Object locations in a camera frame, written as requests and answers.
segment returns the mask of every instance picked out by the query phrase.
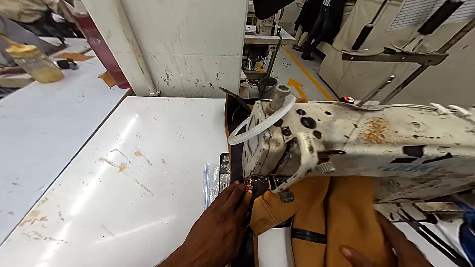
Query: rust stain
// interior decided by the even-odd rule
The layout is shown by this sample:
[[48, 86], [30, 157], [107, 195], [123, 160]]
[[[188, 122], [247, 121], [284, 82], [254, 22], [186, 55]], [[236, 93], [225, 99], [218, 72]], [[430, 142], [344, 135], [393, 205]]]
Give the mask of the rust stain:
[[40, 218], [31, 219], [31, 220], [23, 220], [23, 221], [21, 221], [20, 226], [25, 225], [27, 222], [29, 222], [30, 225], [32, 225], [32, 224], [34, 224], [34, 223], [37, 222], [37, 221], [48, 221], [48, 217], [47, 217], [47, 216], [43, 216], [43, 217], [40, 217]]
[[146, 188], [144, 185], [141, 185], [141, 187], [143, 187], [143, 189], [145, 191], [149, 192], [150, 194], [152, 194], [152, 196], [154, 196], [154, 194], [148, 188]]
[[135, 151], [133, 154], [134, 154], [136, 157], [143, 157], [143, 158], [145, 159], [145, 161], [147, 161], [147, 163], [148, 163], [149, 165], [151, 165], [150, 161], [147, 160], [147, 158], [145, 158], [144, 155], [142, 155], [142, 153], [141, 153], [140, 151]]
[[105, 230], [107, 233], [109, 233], [109, 235], [111, 235], [111, 236], [113, 236], [113, 237], [115, 236], [115, 234], [114, 234], [111, 230], [107, 229], [107, 227], [106, 227], [104, 224], [102, 224], [102, 228], [104, 228], [104, 230]]
[[101, 162], [107, 162], [109, 165], [113, 166], [113, 167], [117, 167], [117, 164], [115, 164], [114, 162], [106, 159], [106, 158], [99, 158], [99, 161]]
[[119, 172], [123, 172], [125, 169], [127, 169], [127, 165], [125, 165], [125, 163], [121, 163], [119, 166]]
[[128, 159], [127, 156], [126, 156], [124, 153], [122, 153], [122, 151], [118, 150], [117, 148], [112, 149], [111, 152], [112, 152], [112, 151], [117, 151], [117, 152], [119, 152], [120, 154], [122, 154], [122, 156], [124, 156], [124, 158]]
[[40, 203], [41, 203], [41, 204], [45, 204], [46, 201], [48, 201], [48, 200], [49, 200], [49, 199], [48, 199], [47, 197], [44, 197], [44, 198], [40, 201]]
[[370, 118], [362, 124], [360, 138], [364, 143], [388, 143], [384, 133], [389, 123], [382, 118]]
[[20, 222], [20, 226], [23, 226], [25, 225], [27, 222], [31, 222], [32, 220], [34, 220], [40, 213], [41, 211], [40, 210], [32, 210], [30, 211], [26, 216], [25, 218]]
[[149, 192], [152, 196], [154, 196], [154, 194], [152, 193], [152, 191], [150, 191], [146, 186], [144, 186], [143, 184], [141, 184], [138, 180], [134, 179], [133, 180], [136, 184], [140, 185], [140, 187], [142, 187], [145, 191]]
[[26, 232], [26, 233], [23, 233], [25, 236], [29, 237], [29, 238], [33, 238], [35, 240], [50, 240], [50, 241], [56, 241], [58, 242], [58, 244], [60, 244], [60, 242], [63, 242], [63, 243], [67, 243], [67, 241], [64, 241], [63, 239], [54, 239], [54, 238], [51, 238], [51, 237], [45, 237], [43, 236], [42, 234], [36, 232], [36, 231], [31, 231], [31, 232]]

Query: tan garment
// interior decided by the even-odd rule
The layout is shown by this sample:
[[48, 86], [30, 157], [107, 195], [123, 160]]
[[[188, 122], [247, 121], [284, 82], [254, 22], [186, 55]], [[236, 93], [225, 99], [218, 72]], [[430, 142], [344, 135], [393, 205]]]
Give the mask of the tan garment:
[[[70, 4], [65, 4], [72, 12], [75, 11]], [[62, 8], [59, 0], [0, 0], [0, 13], [23, 23], [38, 20], [48, 9], [74, 23], [74, 19]]]
[[293, 217], [293, 229], [326, 235], [326, 244], [292, 238], [296, 267], [351, 267], [340, 253], [341, 245], [359, 250], [374, 267], [391, 266], [390, 248], [372, 206], [370, 178], [307, 177], [290, 190], [295, 196], [291, 203], [282, 203], [269, 191], [257, 198], [250, 227], [259, 235]]

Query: white wall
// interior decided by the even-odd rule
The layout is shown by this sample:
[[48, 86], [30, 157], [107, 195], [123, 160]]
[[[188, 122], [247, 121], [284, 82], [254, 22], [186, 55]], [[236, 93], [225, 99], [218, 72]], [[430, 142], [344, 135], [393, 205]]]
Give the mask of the white wall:
[[[118, 19], [118, 0], [83, 0], [137, 95], [148, 88]], [[161, 96], [237, 93], [247, 1], [123, 0]]]

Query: jar lid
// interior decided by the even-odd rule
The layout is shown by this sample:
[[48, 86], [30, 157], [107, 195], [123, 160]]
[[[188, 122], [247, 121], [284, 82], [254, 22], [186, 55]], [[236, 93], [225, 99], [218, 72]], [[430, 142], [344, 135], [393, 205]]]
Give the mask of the jar lid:
[[34, 45], [14, 45], [5, 49], [5, 51], [14, 58], [36, 57], [41, 55], [41, 51]]

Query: clear plastic bag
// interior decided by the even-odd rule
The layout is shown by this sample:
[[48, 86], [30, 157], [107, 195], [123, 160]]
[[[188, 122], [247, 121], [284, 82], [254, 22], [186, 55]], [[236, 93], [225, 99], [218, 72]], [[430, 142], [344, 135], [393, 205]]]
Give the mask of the clear plastic bag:
[[229, 185], [229, 172], [221, 173], [219, 165], [205, 164], [203, 166], [203, 209]]

